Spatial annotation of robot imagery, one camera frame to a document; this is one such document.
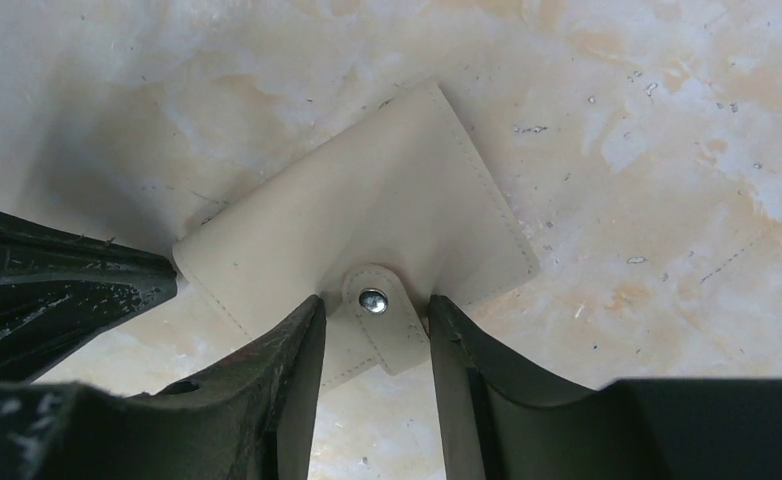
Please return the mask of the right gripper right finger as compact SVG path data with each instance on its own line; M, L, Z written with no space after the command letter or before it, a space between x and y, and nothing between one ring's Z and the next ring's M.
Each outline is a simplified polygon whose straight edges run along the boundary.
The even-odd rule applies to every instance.
M594 390L433 296L450 479L782 479L782 379L628 378Z

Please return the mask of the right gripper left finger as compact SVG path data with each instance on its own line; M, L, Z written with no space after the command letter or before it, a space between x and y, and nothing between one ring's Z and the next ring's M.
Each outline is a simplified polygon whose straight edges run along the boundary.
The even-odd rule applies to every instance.
M153 395L0 383L0 479L304 479L325 333L313 295Z

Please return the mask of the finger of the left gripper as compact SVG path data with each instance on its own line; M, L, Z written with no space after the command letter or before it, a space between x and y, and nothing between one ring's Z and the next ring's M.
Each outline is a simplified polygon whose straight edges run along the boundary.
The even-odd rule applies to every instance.
M0 212L0 382L30 382L177 294L160 255Z

